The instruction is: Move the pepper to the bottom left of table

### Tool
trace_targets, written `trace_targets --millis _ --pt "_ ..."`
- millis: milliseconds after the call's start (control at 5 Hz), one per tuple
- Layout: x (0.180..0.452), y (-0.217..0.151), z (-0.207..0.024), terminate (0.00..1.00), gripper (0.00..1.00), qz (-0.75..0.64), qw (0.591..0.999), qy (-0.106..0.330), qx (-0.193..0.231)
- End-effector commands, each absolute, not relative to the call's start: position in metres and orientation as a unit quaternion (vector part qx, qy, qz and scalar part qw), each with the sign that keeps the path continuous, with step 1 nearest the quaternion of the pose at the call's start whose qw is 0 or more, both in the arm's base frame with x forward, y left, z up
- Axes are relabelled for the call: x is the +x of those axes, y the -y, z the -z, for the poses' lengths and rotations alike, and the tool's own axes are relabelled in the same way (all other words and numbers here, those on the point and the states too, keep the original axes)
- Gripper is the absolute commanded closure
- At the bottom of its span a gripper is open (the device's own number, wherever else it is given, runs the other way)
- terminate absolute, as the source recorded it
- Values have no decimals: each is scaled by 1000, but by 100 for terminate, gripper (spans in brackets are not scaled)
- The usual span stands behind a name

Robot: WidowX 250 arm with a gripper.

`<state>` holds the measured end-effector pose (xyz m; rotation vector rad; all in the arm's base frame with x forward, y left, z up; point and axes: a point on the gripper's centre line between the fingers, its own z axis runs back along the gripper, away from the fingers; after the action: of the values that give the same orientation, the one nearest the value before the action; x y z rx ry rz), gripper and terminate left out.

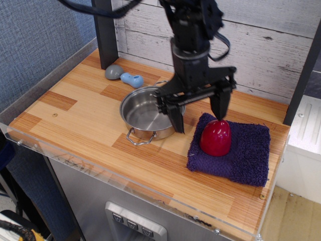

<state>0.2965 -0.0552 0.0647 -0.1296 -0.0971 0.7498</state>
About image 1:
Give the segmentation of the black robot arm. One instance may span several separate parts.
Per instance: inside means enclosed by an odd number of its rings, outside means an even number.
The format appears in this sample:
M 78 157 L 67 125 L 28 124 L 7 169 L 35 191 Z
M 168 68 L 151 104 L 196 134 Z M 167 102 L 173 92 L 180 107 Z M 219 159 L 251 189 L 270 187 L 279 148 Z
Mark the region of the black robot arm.
M 215 1 L 161 1 L 160 5 L 174 34 L 171 50 L 175 73 L 153 94 L 158 111 L 169 117 L 176 132 L 183 133 L 180 107 L 208 97 L 215 117 L 222 120 L 236 87 L 236 67 L 211 68 L 208 60 L 214 38 L 230 46 L 218 32 L 223 26 L 223 13 Z

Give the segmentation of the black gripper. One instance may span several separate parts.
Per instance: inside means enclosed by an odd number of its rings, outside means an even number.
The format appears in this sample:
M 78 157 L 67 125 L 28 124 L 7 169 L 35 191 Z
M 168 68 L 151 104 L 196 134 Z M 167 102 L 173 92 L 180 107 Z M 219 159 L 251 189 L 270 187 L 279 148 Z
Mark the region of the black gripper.
M 226 116 L 231 92 L 236 87 L 236 67 L 208 65 L 209 43 L 199 52 L 187 52 L 171 40 L 174 64 L 173 78 L 159 89 L 157 98 L 162 98 L 160 110 L 169 117 L 177 133 L 184 133 L 181 106 L 209 97 L 211 110 L 217 120 Z

